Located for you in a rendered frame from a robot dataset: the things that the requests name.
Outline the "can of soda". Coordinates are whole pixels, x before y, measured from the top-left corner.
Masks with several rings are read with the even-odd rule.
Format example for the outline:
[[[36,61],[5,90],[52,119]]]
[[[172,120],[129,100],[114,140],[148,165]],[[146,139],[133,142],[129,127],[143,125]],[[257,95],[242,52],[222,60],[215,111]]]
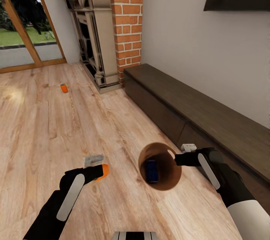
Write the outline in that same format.
[[[63,91],[64,93],[67,93],[67,92],[68,92],[68,89],[67,89],[67,87],[66,87],[65,84],[61,84],[60,86],[61,86],[61,89],[62,89],[62,91]]]
[[[109,166],[107,164],[102,164],[102,169],[103,169],[104,176],[99,177],[99,178],[95,178],[94,181],[101,180],[101,179],[105,178],[106,176],[108,176],[108,174],[110,172]]]
[[[159,173],[156,160],[149,160],[146,162],[147,179],[149,183],[155,183],[159,181]]]

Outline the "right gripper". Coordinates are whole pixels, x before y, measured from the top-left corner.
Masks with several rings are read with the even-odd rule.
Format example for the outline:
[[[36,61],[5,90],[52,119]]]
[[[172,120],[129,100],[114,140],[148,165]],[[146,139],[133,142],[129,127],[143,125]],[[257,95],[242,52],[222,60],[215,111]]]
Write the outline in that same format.
[[[194,166],[191,162],[191,157],[190,155],[194,153],[194,152],[188,152],[188,153],[184,153],[184,154],[177,154],[175,155],[175,162],[176,162],[176,165],[177,166],[182,166],[182,165],[185,165],[185,166]]]

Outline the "trash can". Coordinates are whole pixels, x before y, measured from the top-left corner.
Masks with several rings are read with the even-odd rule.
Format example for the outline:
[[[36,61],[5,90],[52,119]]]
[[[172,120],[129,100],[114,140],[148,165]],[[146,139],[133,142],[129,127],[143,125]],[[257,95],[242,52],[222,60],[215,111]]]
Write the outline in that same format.
[[[169,191],[179,183],[182,176],[182,166],[177,166],[173,156],[168,152],[170,150],[174,155],[177,153],[167,144],[153,142],[146,145],[140,152],[138,158],[139,173],[144,182],[151,188],[158,191]],[[156,160],[159,173],[159,181],[149,183],[147,179],[146,162]]]

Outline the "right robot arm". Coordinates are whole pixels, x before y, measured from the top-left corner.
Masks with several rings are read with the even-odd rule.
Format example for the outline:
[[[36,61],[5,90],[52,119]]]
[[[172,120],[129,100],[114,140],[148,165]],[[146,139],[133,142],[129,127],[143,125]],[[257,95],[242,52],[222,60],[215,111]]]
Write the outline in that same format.
[[[194,144],[183,144],[181,150],[182,154],[175,155],[176,165],[203,167],[242,239],[270,240],[270,216],[247,189],[242,177],[224,163],[221,153],[214,147],[196,150]]]

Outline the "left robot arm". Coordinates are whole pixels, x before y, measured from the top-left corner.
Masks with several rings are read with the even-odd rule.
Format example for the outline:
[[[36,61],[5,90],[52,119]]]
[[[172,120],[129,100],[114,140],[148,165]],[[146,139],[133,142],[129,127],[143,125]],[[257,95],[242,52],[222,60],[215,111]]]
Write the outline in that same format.
[[[102,154],[85,159],[84,168],[65,172],[60,180],[60,190],[54,191],[23,240],[59,240],[72,208],[84,184],[104,176],[102,165],[93,163],[104,160]]]

